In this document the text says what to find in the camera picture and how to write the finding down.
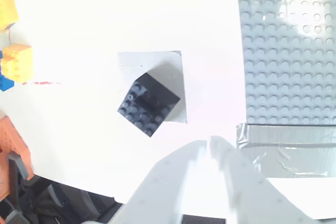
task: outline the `orange object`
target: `orange object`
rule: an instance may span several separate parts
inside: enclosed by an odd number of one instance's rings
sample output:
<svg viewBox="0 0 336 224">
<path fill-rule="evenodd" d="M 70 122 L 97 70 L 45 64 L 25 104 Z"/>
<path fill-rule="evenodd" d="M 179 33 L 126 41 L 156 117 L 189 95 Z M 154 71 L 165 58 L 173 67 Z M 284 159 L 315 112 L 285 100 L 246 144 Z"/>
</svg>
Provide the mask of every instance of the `orange object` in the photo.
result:
<svg viewBox="0 0 336 224">
<path fill-rule="evenodd" d="M 30 165 L 30 151 L 10 119 L 5 116 L 0 119 L 0 200 L 9 194 L 9 164 L 7 160 L 9 152 L 15 152 L 21 156 L 28 171 L 28 180 L 30 180 L 34 176 Z"/>
<path fill-rule="evenodd" d="M 1 74 L 9 80 L 20 83 L 29 81 L 34 76 L 33 48 L 20 44 L 11 44 L 3 50 L 0 61 Z"/>
</svg>

